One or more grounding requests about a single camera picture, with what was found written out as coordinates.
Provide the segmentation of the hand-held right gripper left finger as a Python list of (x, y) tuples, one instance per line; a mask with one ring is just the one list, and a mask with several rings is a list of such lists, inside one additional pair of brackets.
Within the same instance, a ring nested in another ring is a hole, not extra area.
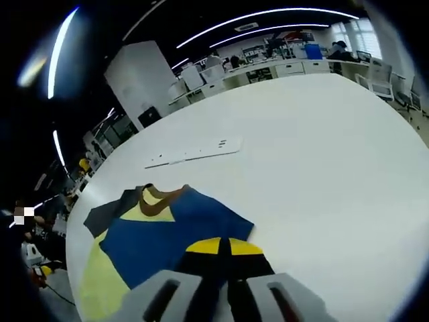
[(212, 321), (226, 282), (220, 237), (190, 245), (173, 270), (161, 270), (128, 292), (107, 321)]

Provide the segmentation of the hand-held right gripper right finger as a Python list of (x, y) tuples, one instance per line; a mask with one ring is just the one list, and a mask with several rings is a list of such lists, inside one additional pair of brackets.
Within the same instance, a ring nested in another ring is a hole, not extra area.
[(231, 238), (227, 298), (235, 321), (334, 321), (324, 301), (286, 273), (276, 273), (261, 248)]

